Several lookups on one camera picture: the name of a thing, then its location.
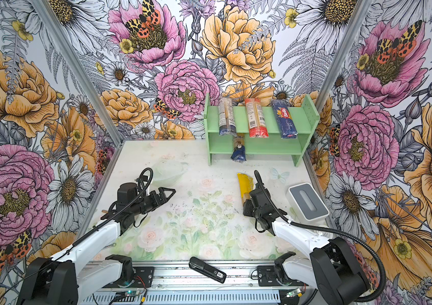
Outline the yellow pasta bag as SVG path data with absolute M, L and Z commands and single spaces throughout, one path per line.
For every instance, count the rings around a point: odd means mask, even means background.
M 238 173 L 238 185 L 240 188 L 241 202 L 244 205 L 250 199 L 250 192 L 254 189 L 253 178 L 247 174 Z

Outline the blue and clear spaghetti bag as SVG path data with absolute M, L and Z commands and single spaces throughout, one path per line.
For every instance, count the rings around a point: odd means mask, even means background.
M 236 137 L 233 137 L 233 153 L 231 159 L 239 163 L 246 162 L 246 149 L 243 134 L 238 133 Z

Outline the red spaghetti bag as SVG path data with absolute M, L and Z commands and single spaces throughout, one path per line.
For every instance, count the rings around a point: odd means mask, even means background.
M 251 138 L 268 138 L 263 107 L 259 99 L 245 99 L 246 115 Z

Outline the blue Barilla spaghetti bag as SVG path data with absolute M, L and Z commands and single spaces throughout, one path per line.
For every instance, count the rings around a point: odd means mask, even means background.
M 296 139 L 298 132 L 287 107 L 287 103 L 284 100 L 273 99 L 271 100 L 271 106 L 281 138 Z

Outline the clear spaghetti bag dark ends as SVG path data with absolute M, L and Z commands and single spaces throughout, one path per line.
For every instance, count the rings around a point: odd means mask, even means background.
M 218 105 L 219 135 L 232 135 L 236 137 L 236 123 L 233 102 L 229 98 L 222 98 Z

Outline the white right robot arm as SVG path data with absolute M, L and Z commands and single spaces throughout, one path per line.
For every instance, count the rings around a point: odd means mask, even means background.
M 328 304 L 350 304 L 366 293 L 371 285 L 347 242 L 323 234 L 317 224 L 329 210 L 311 184 L 288 188 L 288 201 L 297 208 L 298 223 L 269 201 L 269 191 L 257 186 L 243 195 L 243 213 L 255 219 L 255 226 L 291 244 L 297 254 L 288 252 L 274 262 L 281 283 L 293 280 L 317 289 Z

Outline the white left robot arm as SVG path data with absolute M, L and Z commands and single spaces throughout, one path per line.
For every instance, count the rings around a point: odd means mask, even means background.
M 175 193 L 164 187 L 147 191 L 135 182 L 120 185 L 117 200 L 98 225 L 59 253 L 30 263 L 17 304 L 79 304 L 109 284 L 130 285 L 135 279 L 131 258 L 111 255 L 94 267 L 88 264 L 133 225 L 137 216 L 161 207 Z

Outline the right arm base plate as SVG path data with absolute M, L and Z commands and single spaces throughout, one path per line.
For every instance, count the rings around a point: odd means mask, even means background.
M 281 264 L 257 267 L 257 281 L 259 287 L 286 286 L 289 279 Z

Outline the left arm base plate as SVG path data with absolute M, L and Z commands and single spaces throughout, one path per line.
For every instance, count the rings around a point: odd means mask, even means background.
M 151 288 L 154 280 L 154 267 L 134 267 L 133 278 L 130 281 L 118 283 L 120 288 Z

